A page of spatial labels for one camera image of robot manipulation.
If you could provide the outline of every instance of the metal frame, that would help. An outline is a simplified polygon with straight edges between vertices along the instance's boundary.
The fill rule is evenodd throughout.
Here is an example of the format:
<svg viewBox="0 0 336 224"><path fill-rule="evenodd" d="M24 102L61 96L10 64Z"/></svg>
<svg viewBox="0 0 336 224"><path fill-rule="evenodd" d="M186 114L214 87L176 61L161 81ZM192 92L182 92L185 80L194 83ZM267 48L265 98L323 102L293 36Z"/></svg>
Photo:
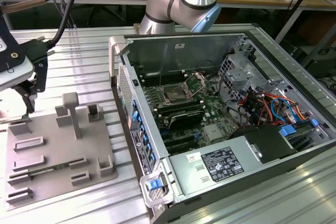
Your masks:
<svg viewBox="0 0 336 224"><path fill-rule="evenodd" d="M27 1L27 0L0 0L0 3L21 2L21 1ZM146 5L147 0L75 0L75 4ZM284 10L288 8L287 5L253 5L253 4L235 4L235 3L219 3L219 4L223 8L276 9L276 10ZM302 11L304 10L322 10L322 11L327 11L327 12L336 12L336 7L335 6L330 6L330 7L300 6L298 7L298 9L294 12L291 18L287 21L287 23L284 25L283 29L281 30L281 32L278 34L277 38L275 39L277 43L280 43L282 41L282 39L285 37L289 29L292 27L292 25L295 23L295 21L299 18Z"/></svg>
<svg viewBox="0 0 336 224"><path fill-rule="evenodd" d="M249 30L267 48L275 43L266 32L252 24L215 25L210 29L210 31L225 30ZM56 29L13 31L13 35L21 44L40 36L52 38L56 31ZM177 26L176 31L188 32L181 26ZM66 29L59 46L55 48L56 53L49 57L46 91L39 93L36 101L37 112L34 115L52 113L49 105L61 105L59 97L64 92L78 92L81 104L99 102L103 107L104 119L110 132L111 147L116 154L118 178L14 211L5 212L0 209L1 222L26 222L28 219L45 218L52 219L53 222L67 220L95 222L99 219L104 223L150 223L151 217L144 204L135 174L136 164L131 161L132 148L128 148L126 143L127 133L124 133L120 123L122 119L118 117L118 103L110 91L108 40L111 36L120 34L134 34L134 29L133 27ZM285 57L288 54L282 48L279 47L274 55L290 65L291 59ZM266 72L267 75L276 77L276 73ZM313 91L308 90L316 94L316 97L325 99L320 94L327 93L326 88L311 75L306 74L307 76L304 77L302 72L301 75L302 80L314 83L316 87ZM14 95L11 98L10 104L16 105L13 110L18 111L20 104L17 97ZM333 111L334 107L336 106L331 105L328 108ZM0 140L6 138L4 125L0 125ZM0 143L4 149L5 141ZM176 223L214 223L216 221L227 223L235 220L270 223L270 215L273 217L271 222L302 220L296 219L297 217L304 218L301 223L309 222L312 217L314 220L318 218L317 222L335 220L333 206L336 204L336 199L331 198L336 192L335 164L336 148L321 154L296 170L204 207L182 217Z"/></svg>

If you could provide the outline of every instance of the silver metal chassis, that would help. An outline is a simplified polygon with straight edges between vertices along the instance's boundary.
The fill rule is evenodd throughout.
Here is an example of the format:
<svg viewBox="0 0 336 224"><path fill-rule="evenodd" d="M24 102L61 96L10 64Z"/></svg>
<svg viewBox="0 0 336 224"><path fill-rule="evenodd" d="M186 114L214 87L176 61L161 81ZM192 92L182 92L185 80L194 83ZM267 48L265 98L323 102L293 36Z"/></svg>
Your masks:
<svg viewBox="0 0 336 224"><path fill-rule="evenodd" d="M327 90L311 76L305 76L299 66L291 66L292 60L281 48L273 46L273 40L260 28L251 24L219 25L212 31L249 30L273 54L288 62L297 78L307 85L309 91L334 115L335 100ZM177 31L187 31L177 27ZM20 43L45 36L53 37L56 30L14 31ZM80 104L98 102L104 109L104 118L110 133L111 148L119 177L110 182L74 191L27 207L5 212L0 209L2 223L36 223L36 220L50 222L95 222L101 223L149 223L122 126L109 85L108 43L113 35L134 34L132 27L75 29L65 31L56 54L49 58L47 88L36 101L36 115L54 112L52 107L61 104L61 94L76 91ZM267 72L278 77L277 73ZM16 94L10 96L18 102ZM9 107L12 115L19 115L17 104ZM0 143L4 150L6 125L0 125ZM336 148L333 148L310 162L287 174L270 179L242 193L232 195L204 207L175 223L318 223L336 220ZM0 166L4 182L3 165Z"/></svg>

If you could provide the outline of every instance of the blue latch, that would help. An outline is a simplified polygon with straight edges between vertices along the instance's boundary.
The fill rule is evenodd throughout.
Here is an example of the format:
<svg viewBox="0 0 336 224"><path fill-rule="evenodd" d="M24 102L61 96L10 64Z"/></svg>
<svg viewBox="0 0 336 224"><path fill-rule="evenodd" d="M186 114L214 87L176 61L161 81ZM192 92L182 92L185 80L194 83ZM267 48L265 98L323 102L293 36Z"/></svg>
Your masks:
<svg viewBox="0 0 336 224"><path fill-rule="evenodd" d="M147 142L148 142L148 137L146 134L143 134L143 143L147 144Z"/></svg>
<svg viewBox="0 0 336 224"><path fill-rule="evenodd" d="M288 136L290 134L296 133L296 130L292 125L286 125L281 128L280 132L282 133L283 136Z"/></svg>
<svg viewBox="0 0 336 224"><path fill-rule="evenodd" d="M310 122L314 127L317 127L317 125L319 125L319 122L316 119L312 119Z"/></svg>
<svg viewBox="0 0 336 224"><path fill-rule="evenodd" d="M152 150L152 147L151 147L150 143L147 143L147 149L148 149L149 152Z"/></svg>
<svg viewBox="0 0 336 224"><path fill-rule="evenodd" d="M163 184L162 184L162 181L159 178L157 178L157 179L154 179L154 180L150 181L147 184L147 187L148 187L149 191L153 191L153 190L162 188Z"/></svg>
<svg viewBox="0 0 336 224"><path fill-rule="evenodd" d="M151 154L151 161L155 161L155 156L153 153Z"/></svg>
<svg viewBox="0 0 336 224"><path fill-rule="evenodd" d="M138 119L138 115L139 115L139 113L138 113L138 111L135 111L134 113L133 113L133 121L135 121L136 119Z"/></svg>

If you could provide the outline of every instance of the ventilation grille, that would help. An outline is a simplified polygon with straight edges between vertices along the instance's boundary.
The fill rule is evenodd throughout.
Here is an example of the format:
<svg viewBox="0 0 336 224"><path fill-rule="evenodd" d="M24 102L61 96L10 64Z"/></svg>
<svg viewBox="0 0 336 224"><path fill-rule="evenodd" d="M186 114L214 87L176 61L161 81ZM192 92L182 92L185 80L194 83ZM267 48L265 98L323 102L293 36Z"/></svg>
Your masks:
<svg viewBox="0 0 336 224"><path fill-rule="evenodd" d="M230 69L234 69L235 68L235 65L234 63L231 61L230 57L227 56L223 62L223 64L221 65L220 67L220 73L222 75L225 75L226 72Z"/></svg>
<svg viewBox="0 0 336 224"><path fill-rule="evenodd" d="M124 108L126 108L128 115L131 116L132 115L132 92L127 82L124 68L122 66L119 69L119 87L121 90L123 106Z"/></svg>
<svg viewBox="0 0 336 224"><path fill-rule="evenodd" d="M241 101L243 99L243 97L237 93L236 91L234 91L233 89L233 85L232 82L229 81L225 74L228 70L231 69L235 69L236 65L232 62L232 60L230 59L230 56L227 56L223 62L223 64L220 67L220 73L222 74L222 76L224 76L224 84L228 89L228 93L230 94L232 99L237 99L238 101Z"/></svg>
<svg viewBox="0 0 336 224"><path fill-rule="evenodd" d="M164 191L163 191L162 188L160 188L160 189L151 191L150 194L149 194L149 196L153 200L158 199L158 198L162 198L164 196ZM154 212L157 212L158 210L161 210L161 209L162 209L162 205L161 204L158 205L158 206L153 207Z"/></svg>

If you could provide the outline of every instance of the gray block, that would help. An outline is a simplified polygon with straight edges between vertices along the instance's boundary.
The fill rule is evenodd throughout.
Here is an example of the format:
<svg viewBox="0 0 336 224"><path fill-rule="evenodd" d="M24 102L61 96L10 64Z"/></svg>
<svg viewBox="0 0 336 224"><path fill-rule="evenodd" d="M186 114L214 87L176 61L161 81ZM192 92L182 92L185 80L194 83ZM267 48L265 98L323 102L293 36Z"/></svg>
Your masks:
<svg viewBox="0 0 336 224"><path fill-rule="evenodd" d="M13 125L10 125L8 128L14 136L30 133L30 129L27 123L13 124Z"/></svg>
<svg viewBox="0 0 336 224"><path fill-rule="evenodd" d="M86 157L81 157L81 158L75 159L73 161L70 161L69 167L70 167L70 169L75 169L75 168L85 166L85 165L88 165L88 164L89 164L89 162L86 159Z"/></svg>
<svg viewBox="0 0 336 224"><path fill-rule="evenodd" d="M76 186L76 185L90 181L90 174L89 174L89 171L86 170L85 172L72 174L70 176L70 179L71 179L72 185Z"/></svg>
<svg viewBox="0 0 336 224"><path fill-rule="evenodd" d="M62 103L64 108L74 109L79 105L78 94L76 92L63 94Z"/></svg>
<svg viewBox="0 0 336 224"><path fill-rule="evenodd" d="M71 115L59 116L56 118L56 122L57 122L58 127L71 125L72 124Z"/></svg>
<svg viewBox="0 0 336 224"><path fill-rule="evenodd" d="M13 205L10 205L3 200L6 210L15 209L77 189L96 185L117 177L117 169L114 169L113 173L109 176L100 177L97 174L97 157L106 162L108 161L108 155L111 155L113 158L109 132L105 121L100 120L89 123L86 108L76 110L76 114L78 123L83 131L83 138L80 141L73 140L74 129L72 125L58 127L56 113L37 116L33 118L31 122L28 122L27 124L32 133L14 136L11 131L8 131L5 155L6 177L4 183L4 200L6 199L7 194L11 193L15 189L23 187L29 187L34 194L32 199L23 200ZM16 142L40 136L43 136L46 143L45 145L18 152L13 150L13 146ZM28 168L29 172L34 174L34 176L31 177L31 180L30 178L23 177L22 179L18 179L17 184L14 184L16 183L16 181L14 181L14 185L10 184L12 182L7 182L8 174L13 173L14 161L28 160L31 157L39 155L45 156L46 163ZM88 161L88 164L86 165L84 161L85 158ZM71 169L69 165L62 165L64 163L69 164L69 161L73 163L78 162L78 165L81 165L82 163L83 166ZM49 167L54 166L57 166L57 170L48 169ZM42 169L46 172L39 173L38 171ZM90 181L73 186L70 182L70 176L83 170L89 171ZM21 176L25 175L23 170L20 170L20 173L22 173Z"/></svg>
<svg viewBox="0 0 336 224"><path fill-rule="evenodd" d="M103 111L97 103L88 104L86 109L88 111L89 123L99 121L103 118Z"/></svg>
<svg viewBox="0 0 336 224"><path fill-rule="evenodd" d="M99 177L108 176L113 173L113 160L110 155L108 155L108 160L108 163L101 163L99 158L97 158L97 173Z"/></svg>
<svg viewBox="0 0 336 224"><path fill-rule="evenodd" d="M6 198L6 202L9 204L17 203L25 199L31 199L33 197L33 191L28 187L11 191Z"/></svg>
<svg viewBox="0 0 336 224"><path fill-rule="evenodd" d="M22 151L34 147L39 147L44 145L45 141L42 136L39 137L33 137L21 141L17 141L14 143L13 150L14 151Z"/></svg>
<svg viewBox="0 0 336 224"><path fill-rule="evenodd" d="M7 182L12 186L30 180L31 177L28 176L28 169L26 169L21 170L20 172L9 174Z"/></svg>
<svg viewBox="0 0 336 224"><path fill-rule="evenodd" d="M42 165L45 162L46 162L46 159L44 158L43 155L31 157L25 160L14 161L13 171L17 172L18 170L23 170L23 169L27 169L30 167Z"/></svg>
<svg viewBox="0 0 336 224"><path fill-rule="evenodd" d="M56 110L57 116L68 115L68 109L64 108L63 106L55 106L55 110Z"/></svg>
<svg viewBox="0 0 336 224"><path fill-rule="evenodd" d="M62 103L64 108L67 108L70 111L76 139L82 138L82 133L80 131L76 116L76 107L79 105L78 94L76 92L63 94Z"/></svg>

